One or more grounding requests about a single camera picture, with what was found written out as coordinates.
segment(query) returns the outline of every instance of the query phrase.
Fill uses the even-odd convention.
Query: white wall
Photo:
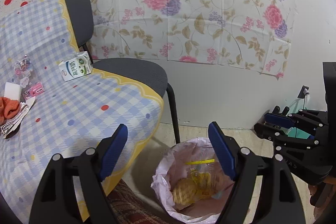
[[[336,1],[296,0],[296,5],[282,79],[228,66],[156,61],[175,90],[180,124],[207,127],[217,121],[223,128],[252,128],[267,110],[293,102],[302,85],[310,88],[310,109],[326,110],[322,62],[336,62]],[[161,121],[171,123],[164,99]]]

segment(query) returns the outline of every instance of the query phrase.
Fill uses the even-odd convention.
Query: pink package
[[[43,85],[27,55],[15,63],[14,72],[22,87],[22,95],[25,100],[44,92]]]

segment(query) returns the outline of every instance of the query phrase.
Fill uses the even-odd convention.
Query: blue gripper pad
[[[294,127],[295,124],[291,121],[289,117],[286,116],[279,116],[279,115],[274,115],[272,113],[266,113],[265,116],[265,122],[274,124],[276,126],[280,126],[283,128],[291,128]]]
[[[235,158],[231,154],[223,138],[223,132],[212,122],[209,124],[208,136],[222,169],[231,180],[236,178]]]
[[[127,141],[127,126],[121,124],[115,131],[114,135],[114,140],[101,159],[101,168],[100,173],[98,174],[100,181],[103,181],[106,177],[112,174],[112,171]]]

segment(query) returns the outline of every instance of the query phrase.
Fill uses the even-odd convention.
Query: table
[[[20,131],[1,139],[0,192],[18,218],[28,222],[35,191],[51,156],[78,155],[111,136],[120,123],[128,140],[112,175],[103,182],[109,193],[157,129],[163,100],[148,86],[94,69],[64,82],[59,62],[78,51],[64,0],[37,0],[0,19],[0,80],[15,82],[13,65],[27,54],[45,87],[24,118]],[[88,216],[74,181],[83,219]]]

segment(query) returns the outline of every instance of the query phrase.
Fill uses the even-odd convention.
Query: chair seat
[[[109,58],[95,62],[93,67],[144,83],[161,97],[167,89],[168,78],[165,70],[150,61],[136,58]]]

